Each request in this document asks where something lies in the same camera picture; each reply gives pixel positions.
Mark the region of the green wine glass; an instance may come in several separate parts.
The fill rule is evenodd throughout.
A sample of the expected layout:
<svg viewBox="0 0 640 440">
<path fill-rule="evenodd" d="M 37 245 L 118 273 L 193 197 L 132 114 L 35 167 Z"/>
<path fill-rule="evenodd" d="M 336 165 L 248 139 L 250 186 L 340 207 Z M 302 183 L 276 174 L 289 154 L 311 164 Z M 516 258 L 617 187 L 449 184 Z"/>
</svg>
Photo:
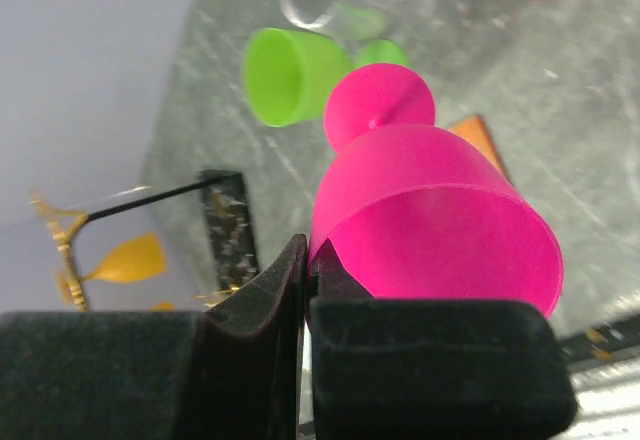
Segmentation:
<svg viewBox="0 0 640 440">
<path fill-rule="evenodd" d="M 377 39 L 351 57 L 334 40 L 310 32 L 264 28 L 248 40 L 243 85 L 254 117 L 270 127 L 286 127 L 319 117 L 329 94 L 353 70 L 374 63 L 407 67 L 396 43 Z"/>
</svg>

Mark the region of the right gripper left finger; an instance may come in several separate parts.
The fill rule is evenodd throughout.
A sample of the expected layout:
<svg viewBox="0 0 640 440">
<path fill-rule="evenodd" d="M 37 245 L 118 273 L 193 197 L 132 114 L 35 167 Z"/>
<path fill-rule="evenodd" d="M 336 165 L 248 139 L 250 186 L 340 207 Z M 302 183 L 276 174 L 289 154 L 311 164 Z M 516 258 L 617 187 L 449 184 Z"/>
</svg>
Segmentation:
<svg viewBox="0 0 640 440">
<path fill-rule="evenodd" d="M 5 439 L 293 439 L 306 238 L 205 311 L 1 318 Z"/>
</svg>

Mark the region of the pink wine glass back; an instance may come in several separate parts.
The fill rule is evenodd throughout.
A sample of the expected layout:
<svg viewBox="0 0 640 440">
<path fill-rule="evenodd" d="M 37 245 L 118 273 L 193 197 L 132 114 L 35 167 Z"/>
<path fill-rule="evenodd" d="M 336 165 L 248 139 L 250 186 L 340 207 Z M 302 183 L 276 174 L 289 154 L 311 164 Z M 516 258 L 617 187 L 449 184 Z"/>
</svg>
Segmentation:
<svg viewBox="0 0 640 440">
<path fill-rule="evenodd" d="M 382 299 L 496 299 L 550 315 L 561 249 L 542 216 L 467 140 L 435 123 L 426 82 L 396 64 L 347 74 L 323 126 L 335 157 L 314 203 L 310 253 L 331 244 Z"/>
</svg>

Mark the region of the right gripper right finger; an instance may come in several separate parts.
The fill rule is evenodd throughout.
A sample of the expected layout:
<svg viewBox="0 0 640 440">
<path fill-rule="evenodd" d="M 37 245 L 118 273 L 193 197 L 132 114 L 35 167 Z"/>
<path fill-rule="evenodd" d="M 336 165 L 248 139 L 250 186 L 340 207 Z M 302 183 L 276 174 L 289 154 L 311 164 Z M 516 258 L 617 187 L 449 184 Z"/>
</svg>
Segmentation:
<svg viewBox="0 0 640 440">
<path fill-rule="evenodd" d="M 311 263 L 307 319 L 320 439 L 550 439 L 578 402 L 534 307 L 378 300 L 330 242 Z"/>
</svg>

